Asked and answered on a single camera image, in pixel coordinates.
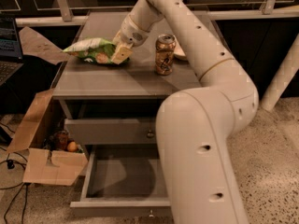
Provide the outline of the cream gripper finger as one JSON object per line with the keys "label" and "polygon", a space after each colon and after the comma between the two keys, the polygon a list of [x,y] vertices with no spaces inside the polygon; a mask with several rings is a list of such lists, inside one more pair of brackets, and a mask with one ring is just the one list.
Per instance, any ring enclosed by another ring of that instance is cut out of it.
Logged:
{"label": "cream gripper finger", "polygon": [[111,57],[111,61],[115,64],[121,64],[128,59],[132,53],[133,50],[131,45],[118,44]]}

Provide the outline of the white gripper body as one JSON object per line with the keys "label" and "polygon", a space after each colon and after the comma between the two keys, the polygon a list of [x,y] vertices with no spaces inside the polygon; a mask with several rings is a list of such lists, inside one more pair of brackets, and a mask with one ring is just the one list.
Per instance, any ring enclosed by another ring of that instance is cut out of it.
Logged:
{"label": "white gripper body", "polygon": [[115,45],[125,43],[133,47],[141,46],[149,37],[149,32],[139,28],[130,15],[127,15],[121,24],[120,30],[115,34],[112,42]]}

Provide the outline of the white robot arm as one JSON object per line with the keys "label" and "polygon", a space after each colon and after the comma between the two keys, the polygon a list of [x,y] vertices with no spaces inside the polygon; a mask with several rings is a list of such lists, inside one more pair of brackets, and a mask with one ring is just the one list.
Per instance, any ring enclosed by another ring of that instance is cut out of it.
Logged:
{"label": "white robot arm", "polygon": [[249,125],[259,95],[232,53],[183,0],[138,0],[114,38],[124,61],[152,25],[166,20],[200,85],[161,104],[156,140],[175,224],[249,224],[227,138]]}

